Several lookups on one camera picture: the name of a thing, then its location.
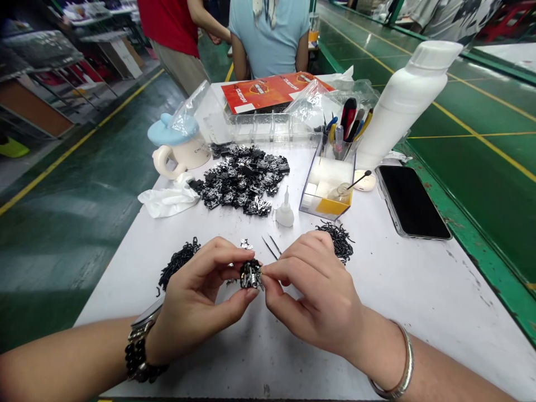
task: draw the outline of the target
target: mug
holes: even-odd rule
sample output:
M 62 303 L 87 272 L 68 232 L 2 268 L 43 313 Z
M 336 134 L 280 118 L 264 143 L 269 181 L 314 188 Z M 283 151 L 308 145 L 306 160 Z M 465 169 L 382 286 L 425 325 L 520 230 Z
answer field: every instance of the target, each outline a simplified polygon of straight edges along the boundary
M 210 151 L 204 138 L 197 133 L 188 142 L 169 146 L 162 145 L 152 153 L 152 160 L 156 171 L 162 176 L 175 180 L 187 169 L 195 169 L 203 166 L 210 159 Z M 168 158 L 177 162 L 175 170 L 168 170 Z

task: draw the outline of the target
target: person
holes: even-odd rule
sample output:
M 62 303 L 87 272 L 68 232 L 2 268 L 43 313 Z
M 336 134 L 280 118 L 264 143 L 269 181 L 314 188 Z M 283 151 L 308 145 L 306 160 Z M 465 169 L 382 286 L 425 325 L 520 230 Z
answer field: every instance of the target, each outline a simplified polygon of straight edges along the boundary
M 229 29 L 237 80 L 307 71 L 308 0 L 232 0 Z
M 243 316 L 257 289 L 240 289 L 217 305 L 214 301 L 223 282 L 237 279 L 240 263 L 254 255 L 217 237 L 171 277 L 145 340 L 148 364 L 162 366 L 185 356 Z M 406 364 L 402 332 L 361 303 L 329 234 L 302 235 L 261 270 L 266 306 L 292 334 L 342 356 L 384 390 L 399 383 Z M 290 284 L 301 299 L 283 291 L 282 285 Z M 133 320 L 68 329 L 6 352 L 0 356 L 0 400 L 85 401 L 119 384 L 127 378 L 124 350 Z M 414 370 L 404 400 L 513 400 L 429 344 L 413 336 L 411 342 Z
M 188 96 L 204 80 L 210 81 L 201 63 L 198 26 L 215 45 L 231 42 L 229 29 L 203 7 L 203 0 L 138 0 L 141 26 L 160 64 Z

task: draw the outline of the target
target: factory floor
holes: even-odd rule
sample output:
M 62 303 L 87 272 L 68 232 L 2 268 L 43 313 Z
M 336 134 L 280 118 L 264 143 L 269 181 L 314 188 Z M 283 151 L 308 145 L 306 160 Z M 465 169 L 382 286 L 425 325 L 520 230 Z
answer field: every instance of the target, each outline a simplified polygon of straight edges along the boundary
M 331 66 L 327 73 L 354 65 L 354 78 L 370 79 L 379 91 L 419 43 L 328 3 L 317 11 L 319 63 Z M 225 45 L 214 47 L 205 35 L 200 52 L 214 82 L 233 79 Z M 534 303 L 526 287 L 536 283 L 536 90 L 465 61 L 450 72 L 403 149 L 534 341 L 535 309 L 525 296 Z M 183 99 L 156 69 L 97 127 L 70 138 L 0 193 L 0 352 L 73 325 L 140 210 L 137 195 L 157 179 L 147 128 Z

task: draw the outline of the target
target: forearm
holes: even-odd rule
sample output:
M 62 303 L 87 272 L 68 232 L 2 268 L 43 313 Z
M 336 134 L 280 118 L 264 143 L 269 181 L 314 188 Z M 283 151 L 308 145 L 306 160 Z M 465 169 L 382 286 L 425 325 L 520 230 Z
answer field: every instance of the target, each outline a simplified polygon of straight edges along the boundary
M 309 32 L 303 35 L 298 43 L 296 53 L 296 71 L 307 71 L 309 62 Z
M 1 355 L 0 400 L 87 401 L 119 384 L 132 321 L 71 328 Z
M 361 354 L 348 359 L 385 390 L 393 389 L 402 378 L 406 350 L 396 324 L 371 309 L 365 309 L 366 331 Z M 506 393 L 437 349 L 411 337 L 414 371 L 403 400 L 512 401 Z
M 234 76 L 237 81 L 246 80 L 250 75 L 246 49 L 244 49 L 242 41 L 235 34 L 231 35 L 231 44 L 233 46 Z
M 231 32 L 221 25 L 210 13 L 203 7 L 200 0 L 188 0 L 188 9 L 190 16 L 195 24 L 202 29 L 210 32 L 212 35 L 231 43 Z

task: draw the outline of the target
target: tweezers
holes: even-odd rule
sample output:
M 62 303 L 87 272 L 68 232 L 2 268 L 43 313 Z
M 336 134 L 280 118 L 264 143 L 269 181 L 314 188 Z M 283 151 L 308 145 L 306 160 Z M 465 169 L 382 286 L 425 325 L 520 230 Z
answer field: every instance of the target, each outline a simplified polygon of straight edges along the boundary
M 264 241 L 264 244 L 266 245 L 266 247 L 268 247 L 268 250 L 270 250 L 270 252 L 271 252 L 272 255 L 274 256 L 274 258 L 275 258 L 276 260 L 278 260 L 279 258 L 276 257 L 275 253 L 272 251 L 272 249 L 270 248 L 270 246 L 268 245 L 268 243 L 266 242 L 266 240 L 264 240 L 264 237 L 261 236 L 261 238 L 262 238 L 262 241 Z M 270 236 L 270 239 L 271 239 L 272 242 L 274 243 L 275 248 L 277 249 L 277 251 L 279 252 L 279 255 L 281 256 L 281 250 L 280 250 L 279 247 L 277 246 L 277 244 L 276 244 L 274 238 Z

